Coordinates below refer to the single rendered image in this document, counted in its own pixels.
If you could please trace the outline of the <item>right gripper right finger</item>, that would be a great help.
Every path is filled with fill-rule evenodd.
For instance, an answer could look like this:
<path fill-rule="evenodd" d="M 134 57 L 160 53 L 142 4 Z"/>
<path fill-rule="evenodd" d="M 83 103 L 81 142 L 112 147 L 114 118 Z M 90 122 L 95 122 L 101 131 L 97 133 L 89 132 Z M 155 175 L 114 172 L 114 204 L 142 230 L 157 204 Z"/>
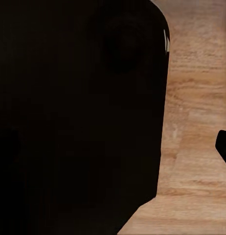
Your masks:
<path fill-rule="evenodd" d="M 221 130 L 218 133 L 216 144 L 216 149 L 221 154 L 222 158 L 226 162 L 226 131 Z"/>

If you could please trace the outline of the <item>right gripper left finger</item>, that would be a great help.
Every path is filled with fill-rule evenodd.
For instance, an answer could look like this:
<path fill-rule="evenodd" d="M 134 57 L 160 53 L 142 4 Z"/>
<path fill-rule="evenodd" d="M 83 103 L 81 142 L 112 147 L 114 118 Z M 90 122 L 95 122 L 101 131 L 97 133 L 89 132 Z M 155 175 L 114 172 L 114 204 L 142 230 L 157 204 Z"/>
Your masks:
<path fill-rule="evenodd" d="M 0 181 L 21 148 L 16 130 L 0 134 Z"/>

